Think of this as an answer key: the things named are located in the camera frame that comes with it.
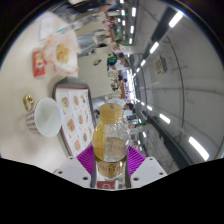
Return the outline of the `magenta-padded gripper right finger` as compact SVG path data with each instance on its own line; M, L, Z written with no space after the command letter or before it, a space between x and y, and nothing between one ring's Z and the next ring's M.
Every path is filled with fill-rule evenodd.
M132 189L143 187L167 175L154 157L146 157L133 147L128 148L127 172Z

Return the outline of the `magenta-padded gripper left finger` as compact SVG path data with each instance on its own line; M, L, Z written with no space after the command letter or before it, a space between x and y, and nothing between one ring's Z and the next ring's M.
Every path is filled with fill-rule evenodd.
M95 171L93 147L89 146L77 157L69 156L54 174L81 187L93 188L96 183Z

